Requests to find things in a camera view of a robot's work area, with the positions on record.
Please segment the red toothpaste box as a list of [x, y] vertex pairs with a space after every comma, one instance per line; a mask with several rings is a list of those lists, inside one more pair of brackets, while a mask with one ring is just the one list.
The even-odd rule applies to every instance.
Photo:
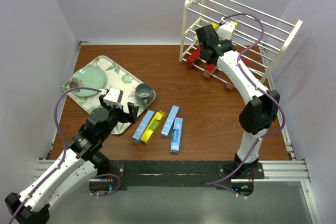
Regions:
[[[245, 58], [242, 58], [241, 60], [242, 60], [242, 62], [243, 62], [247, 67], [249, 67], [249, 65], [250, 65], [250, 60], [245, 59]], [[233, 85], [233, 83], [232, 83], [231, 80], [229, 80], [228, 84], [226, 85], [226, 88], [228, 88], [228, 89], [231, 90], [231, 91], [233, 91], [233, 90], [235, 89], [235, 86]]]
[[196, 49], [192, 51], [192, 53], [187, 57], [186, 64], [188, 67], [192, 68], [194, 63], [197, 62], [199, 56], [201, 54], [201, 48], [198, 46]]
[[203, 76], [206, 77], [206, 78], [210, 78], [213, 75], [213, 73], [215, 72], [215, 70], [216, 70], [215, 64], [207, 65], [205, 67], [205, 70], [203, 71]]

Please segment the yellow toothpaste box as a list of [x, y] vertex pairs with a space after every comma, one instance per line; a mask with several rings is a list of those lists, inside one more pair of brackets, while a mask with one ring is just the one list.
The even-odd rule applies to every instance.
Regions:
[[219, 26], [216, 23], [212, 22], [211, 25], [215, 29], [215, 31], [218, 30]]
[[140, 140], [142, 142], [144, 142], [145, 144], [149, 142], [149, 140], [154, 136], [161, 122], [165, 118], [165, 115], [166, 113], [161, 110], [157, 111], [154, 114], [153, 118], [150, 120], [149, 124], [147, 125], [144, 133], [140, 137]]
[[237, 28], [238, 25], [239, 25], [239, 22], [237, 22], [235, 20], [231, 20], [230, 22], [235, 26], [235, 28]]

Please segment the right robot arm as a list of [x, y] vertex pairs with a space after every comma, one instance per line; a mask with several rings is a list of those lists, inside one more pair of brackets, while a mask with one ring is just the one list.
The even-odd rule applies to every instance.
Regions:
[[208, 65], [223, 71], [241, 95], [245, 107], [239, 115], [243, 128], [241, 145], [235, 154], [234, 174], [246, 178], [259, 161], [262, 139], [268, 132], [278, 113], [280, 95], [264, 86], [242, 61], [241, 55], [230, 40], [221, 40], [212, 25], [196, 29], [201, 48], [201, 58]]

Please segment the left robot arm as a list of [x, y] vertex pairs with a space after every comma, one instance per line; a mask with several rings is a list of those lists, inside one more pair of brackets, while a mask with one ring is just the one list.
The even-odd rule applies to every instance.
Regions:
[[100, 152], [103, 142], [118, 123], [135, 123], [139, 107], [129, 102], [128, 112], [106, 95], [94, 109], [58, 159], [31, 186], [10, 193], [5, 204], [19, 223], [46, 223], [50, 211], [61, 198], [80, 182], [108, 175], [109, 159]]

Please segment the white metal shelf rack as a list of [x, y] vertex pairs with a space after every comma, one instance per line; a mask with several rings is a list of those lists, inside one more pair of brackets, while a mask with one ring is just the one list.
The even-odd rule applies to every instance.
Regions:
[[[185, 0], [180, 62], [186, 63], [187, 57], [198, 46], [196, 29], [212, 22], [220, 25], [222, 17], [239, 22], [231, 39], [238, 51], [253, 46], [241, 57], [250, 60], [248, 69], [261, 82], [272, 83], [271, 73], [285, 55], [303, 21], [289, 22], [235, 0]], [[199, 57], [193, 67], [204, 71], [205, 60]], [[217, 68], [211, 77], [227, 82]]]

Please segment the grey ceramic mug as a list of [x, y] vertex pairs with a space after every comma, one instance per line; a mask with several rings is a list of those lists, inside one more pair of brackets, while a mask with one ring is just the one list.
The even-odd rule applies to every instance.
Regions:
[[143, 105], [145, 109], [149, 108], [150, 103], [154, 99], [154, 91], [147, 83], [141, 83], [137, 85], [134, 95], [136, 101]]

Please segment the blue toothpaste box left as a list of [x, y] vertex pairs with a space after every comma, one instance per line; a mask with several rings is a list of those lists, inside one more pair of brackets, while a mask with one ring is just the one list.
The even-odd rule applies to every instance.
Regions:
[[141, 142], [141, 136], [143, 135], [146, 127], [150, 123], [151, 119], [154, 116], [154, 111], [152, 110], [147, 110], [145, 116], [141, 120], [139, 126], [137, 127], [134, 135], [132, 136], [133, 143], [138, 144]]

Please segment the blue toothpaste box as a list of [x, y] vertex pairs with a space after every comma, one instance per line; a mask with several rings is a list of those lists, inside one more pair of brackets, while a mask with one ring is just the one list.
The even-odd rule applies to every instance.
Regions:
[[174, 120], [178, 114], [178, 111], [179, 111], [180, 107], [179, 106], [176, 106], [176, 105], [173, 105], [169, 114], [168, 114], [168, 117], [163, 125], [163, 129], [161, 131], [161, 136], [162, 137], [168, 137], [169, 133], [170, 133], [170, 130], [173, 126], [173, 123], [174, 123]]
[[180, 151], [181, 136], [182, 136], [183, 119], [175, 118], [172, 128], [171, 148], [172, 153], [178, 153]]
[[141, 120], [139, 126], [137, 127], [134, 135], [132, 136], [133, 143], [138, 144], [141, 142], [141, 136], [143, 135], [146, 127], [150, 123], [151, 119], [154, 116], [154, 111], [152, 110], [147, 110], [145, 116]]

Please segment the floral leaf serving tray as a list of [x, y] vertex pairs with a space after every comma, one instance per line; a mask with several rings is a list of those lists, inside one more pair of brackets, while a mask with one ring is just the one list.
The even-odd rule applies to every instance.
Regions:
[[63, 85], [66, 91], [72, 87], [88, 87], [100, 89], [98, 93], [93, 90], [80, 89], [69, 92], [71, 97], [87, 113], [91, 114], [94, 109], [101, 106], [99, 97], [104, 94], [103, 99], [108, 105], [116, 105], [128, 113], [128, 103], [138, 106], [138, 115], [145, 111], [142, 101], [135, 97], [136, 87], [142, 81], [114, 62], [107, 56], [98, 56], [84, 68], [78, 70]]

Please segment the green ceramic plate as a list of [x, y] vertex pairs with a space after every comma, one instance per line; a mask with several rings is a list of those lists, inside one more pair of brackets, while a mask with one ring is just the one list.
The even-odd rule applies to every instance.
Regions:
[[73, 76], [66, 81], [64, 89], [68, 90], [75, 87], [88, 87], [102, 89], [106, 82], [106, 74], [99, 67], [84, 67], [79, 69]]

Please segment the blue toothpaste box middle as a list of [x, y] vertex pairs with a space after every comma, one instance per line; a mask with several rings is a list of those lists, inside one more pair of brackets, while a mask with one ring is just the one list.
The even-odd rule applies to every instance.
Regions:
[[180, 107], [179, 106], [176, 106], [176, 105], [173, 105], [169, 114], [168, 114], [168, 117], [163, 125], [163, 129], [161, 131], [161, 136], [162, 137], [168, 137], [169, 133], [170, 133], [170, 130], [173, 126], [173, 123], [174, 123], [174, 120], [178, 114], [178, 111], [179, 111]]

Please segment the blue toothpaste box right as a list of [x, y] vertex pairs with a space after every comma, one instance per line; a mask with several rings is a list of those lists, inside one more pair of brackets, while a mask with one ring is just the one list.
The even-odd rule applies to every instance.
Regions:
[[175, 118], [172, 128], [171, 148], [172, 153], [178, 153], [180, 151], [181, 136], [182, 136], [183, 119]]

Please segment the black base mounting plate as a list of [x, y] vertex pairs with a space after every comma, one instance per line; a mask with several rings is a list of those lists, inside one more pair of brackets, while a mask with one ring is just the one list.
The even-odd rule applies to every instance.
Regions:
[[[110, 161], [109, 173], [117, 175], [121, 180], [119, 190], [127, 190], [131, 186], [156, 187], [203, 187], [205, 183], [226, 177], [238, 164], [235, 161]], [[253, 192], [253, 182], [264, 179], [262, 163], [244, 165], [223, 185], [236, 191]], [[117, 187], [118, 181], [111, 176], [91, 179], [91, 193], [103, 193]]]

